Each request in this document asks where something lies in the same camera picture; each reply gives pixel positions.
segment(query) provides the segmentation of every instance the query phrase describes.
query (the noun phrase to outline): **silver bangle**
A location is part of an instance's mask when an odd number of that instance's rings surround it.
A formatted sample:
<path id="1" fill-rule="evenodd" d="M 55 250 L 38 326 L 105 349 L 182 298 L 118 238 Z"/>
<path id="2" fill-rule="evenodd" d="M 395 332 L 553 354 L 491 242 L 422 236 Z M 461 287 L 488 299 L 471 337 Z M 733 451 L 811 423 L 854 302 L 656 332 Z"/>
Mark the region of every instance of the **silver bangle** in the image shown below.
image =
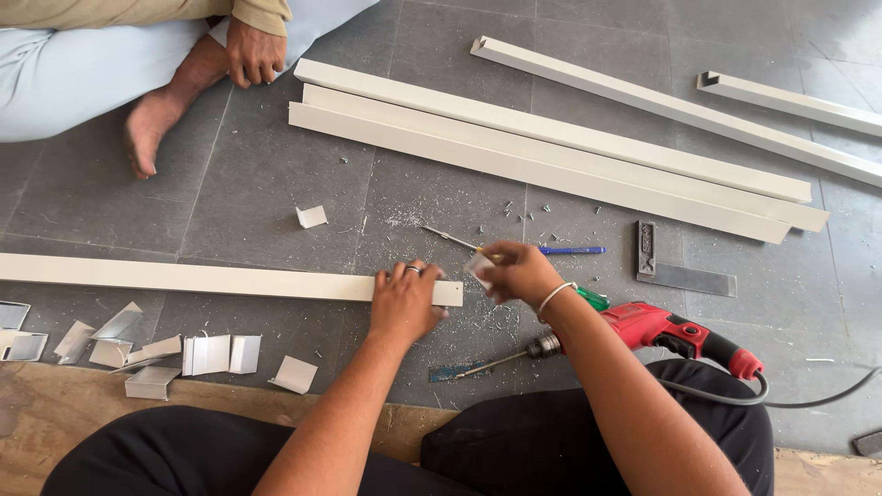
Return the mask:
<path id="1" fill-rule="evenodd" d="M 543 301 L 542 304 L 539 305 L 539 310 L 536 311 L 536 320 L 539 320 L 540 324 L 548 324 L 548 322 L 546 322 L 545 320 L 542 320 L 542 317 L 539 316 L 540 314 L 542 314 L 542 310 L 545 309 L 545 305 L 548 304 L 549 300 L 552 297 L 554 297 L 558 291 L 560 291 L 563 288 L 566 288 L 567 286 L 569 286 L 573 289 L 577 289 L 579 287 L 579 285 L 576 284 L 575 282 L 565 282 L 565 283 L 561 284 L 560 286 L 557 286 L 556 288 L 554 288 L 554 290 L 551 291 L 551 294 L 549 294 L 548 297 L 545 298 L 545 301 Z"/>

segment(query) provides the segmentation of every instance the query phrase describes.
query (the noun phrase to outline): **light blue pants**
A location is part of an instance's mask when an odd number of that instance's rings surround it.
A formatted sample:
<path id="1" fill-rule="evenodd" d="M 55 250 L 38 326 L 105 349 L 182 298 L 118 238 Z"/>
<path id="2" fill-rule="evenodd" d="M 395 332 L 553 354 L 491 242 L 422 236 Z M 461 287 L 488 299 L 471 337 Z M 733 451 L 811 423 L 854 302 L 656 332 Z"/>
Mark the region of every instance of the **light blue pants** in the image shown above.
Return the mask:
<path id="1" fill-rule="evenodd" d="M 288 0 L 285 71 L 378 0 Z M 54 136 L 165 86 L 199 38 L 227 46 L 229 17 L 101 29 L 0 28 L 0 142 Z"/>

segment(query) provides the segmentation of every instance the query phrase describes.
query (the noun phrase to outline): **gray tile floor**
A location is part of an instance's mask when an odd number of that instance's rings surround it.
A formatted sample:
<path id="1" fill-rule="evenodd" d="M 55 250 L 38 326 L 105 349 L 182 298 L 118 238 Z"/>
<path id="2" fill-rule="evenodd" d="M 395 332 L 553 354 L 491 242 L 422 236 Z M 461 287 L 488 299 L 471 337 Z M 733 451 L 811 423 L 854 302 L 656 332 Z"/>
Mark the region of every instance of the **gray tile floor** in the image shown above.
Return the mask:
<path id="1" fill-rule="evenodd" d="M 429 384 L 429 366 L 502 356 L 542 327 L 519 304 L 494 309 L 460 268 L 467 251 L 417 225 L 425 220 L 477 244 L 538 243 L 551 233 L 588 237 L 609 252 L 555 258 L 568 280 L 617 303 L 665 306 L 743 344 L 766 363 L 777 401 L 829 395 L 882 364 L 880 189 L 534 78 L 468 49 L 486 34 L 879 162 L 882 139 L 703 94 L 694 77 L 722 71 L 882 110 L 880 7 L 879 0 L 383 0 L 307 54 L 810 181 L 813 206 L 833 214 L 827 229 L 792 232 L 780 246 L 296 129 L 286 115 L 301 85 L 288 73 L 271 86 L 242 91 L 225 80 L 203 94 L 166 137 L 159 175 L 149 181 L 133 180 L 125 158 L 121 127 L 128 108 L 51 139 L 0 146 L 0 250 L 345 274 L 423 257 L 466 282 L 467 304 L 417 343 L 389 400 L 462 409 L 577 382 L 565 359 L 555 357 L 502 366 L 479 380 Z M 348 163 L 340 162 L 343 156 Z M 534 212 L 535 221 L 504 217 L 508 200 L 516 213 Z M 330 225 L 301 229 L 295 207 L 318 204 Z M 540 209 L 545 204 L 550 213 Z M 638 219 L 659 222 L 664 261 L 735 274 L 739 298 L 635 282 Z M 202 330 L 261 334 L 256 374 L 196 379 L 270 387 L 266 380 L 287 354 L 318 365 L 316 393 L 352 356 L 369 318 L 365 304 L 134 289 L 0 283 L 0 299 L 34 306 L 26 327 L 51 334 L 47 350 L 73 320 L 100 325 L 131 300 L 145 310 L 126 331 L 136 349 Z M 644 360 L 662 355 L 639 352 Z M 47 351 L 43 360 L 56 357 Z M 85 357 L 80 364 L 89 366 Z M 770 413 L 778 445 L 847 452 L 848 439 L 882 427 L 880 406 L 877 381 L 834 405 Z"/>

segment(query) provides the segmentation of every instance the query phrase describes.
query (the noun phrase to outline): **drill power cord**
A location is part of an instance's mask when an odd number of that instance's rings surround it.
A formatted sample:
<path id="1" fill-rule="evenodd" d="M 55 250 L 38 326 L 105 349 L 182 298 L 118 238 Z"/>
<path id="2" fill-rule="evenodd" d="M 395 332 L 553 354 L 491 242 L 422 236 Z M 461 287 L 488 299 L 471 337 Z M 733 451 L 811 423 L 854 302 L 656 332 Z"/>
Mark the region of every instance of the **drill power cord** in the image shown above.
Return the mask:
<path id="1" fill-rule="evenodd" d="M 857 384 L 852 387 L 849 387 L 845 391 L 837 395 L 830 396 L 828 398 L 824 398 L 821 400 L 815 400 L 814 402 L 805 402 L 805 403 L 776 403 L 776 402 L 766 402 L 766 395 L 769 393 L 769 384 L 766 380 L 766 377 L 759 372 L 755 372 L 753 375 L 759 380 L 759 393 L 752 398 L 729 398 L 727 396 L 714 395 L 713 393 L 708 393 L 706 391 L 701 391 L 699 389 L 695 389 L 694 387 L 683 386 L 681 384 L 677 384 L 676 382 L 671 382 L 669 380 L 661 380 L 658 381 L 665 387 L 670 389 L 674 389 L 676 391 L 680 391 L 682 393 L 686 393 L 688 395 L 697 396 L 699 398 L 704 398 L 706 400 L 718 403 L 724 403 L 727 405 L 735 405 L 741 407 L 748 407 L 756 404 L 763 403 L 767 407 L 771 408 L 781 408 L 781 409 L 797 409 L 797 408 L 811 408 L 817 407 L 820 405 L 826 405 L 828 403 L 836 402 L 841 400 L 846 396 L 853 395 L 858 389 L 866 386 L 870 383 L 873 378 L 875 378 L 879 373 L 882 372 L 882 366 L 876 367 L 871 370 L 867 375 L 863 376 L 863 379 L 858 380 Z"/>

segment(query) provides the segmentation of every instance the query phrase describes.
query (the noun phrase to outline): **black pants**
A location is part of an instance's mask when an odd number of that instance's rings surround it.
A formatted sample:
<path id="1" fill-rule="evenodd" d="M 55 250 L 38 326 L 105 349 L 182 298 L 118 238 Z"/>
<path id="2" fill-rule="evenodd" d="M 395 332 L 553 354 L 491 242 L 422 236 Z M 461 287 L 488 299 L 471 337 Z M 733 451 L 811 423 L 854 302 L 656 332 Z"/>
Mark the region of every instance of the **black pants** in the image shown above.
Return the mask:
<path id="1" fill-rule="evenodd" d="M 689 360 L 656 377 L 734 397 L 751 390 Z M 772 428 L 762 406 L 730 407 L 672 392 L 754 494 L 771 495 Z M 42 494 L 247 495 L 290 427 L 172 406 L 121 417 L 67 454 Z M 422 467 L 371 454 L 359 494 L 627 494 L 581 389 L 517 395 L 463 411 L 422 440 Z"/>

